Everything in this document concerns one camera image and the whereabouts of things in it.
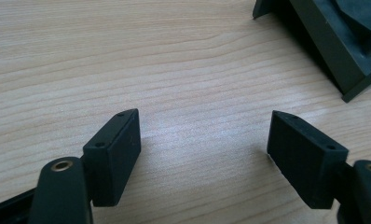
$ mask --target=black plastic arm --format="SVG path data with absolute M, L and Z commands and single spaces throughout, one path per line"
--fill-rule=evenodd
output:
M 43 167 L 28 223 L 93 223 L 84 168 L 79 158 L 60 158 Z
M 268 154 L 302 200 L 330 209 L 336 198 L 341 224 L 371 223 L 371 161 L 346 163 L 349 151 L 303 119 L 273 111 Z
M 0 224 L 26 224 L 34 199 L 34 189 L 0 203 Z

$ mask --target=black bracket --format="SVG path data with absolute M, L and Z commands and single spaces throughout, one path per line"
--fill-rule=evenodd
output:
M 371 223 L 371 161 L 346 163 L 349 151 L 303 119 L 273 111 L 268 154 L 313 209 L 341 206 L 340 224 Z
M 342 99 L 349 102 L 370 86 L 371 0 L 257 0 L 253 16 L 283 10 L 287 2 L 323 56 Z
M 113 116 L 83 151 L 49 162 L 36 189 L 0 203 L 0 224 L 89 224 L 90 201 L 117 205 L 141 152 L 138 110 Z

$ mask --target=dark gray object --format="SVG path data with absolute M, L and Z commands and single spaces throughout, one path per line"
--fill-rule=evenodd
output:
M 260 17 L 284 1 L 257 0 Z M 289 0 L 331 71 L 342 99 L 371 85 L 371 0 Z
M 371 161 L 346 163 L 349 151 L 303 119 L 273 111 L 268 154 L 314 209 L 340 202 L 339 224 L 371 223 Z

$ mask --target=wood grain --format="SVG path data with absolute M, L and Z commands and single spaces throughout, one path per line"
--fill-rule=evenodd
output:
M 371 160 L 371 88 L 351 103 L 254 1 L 0 0 L 0 202 L 139 108 L 142 153 L 95 223 L 336 223 L 266 155 L 273 109 Z

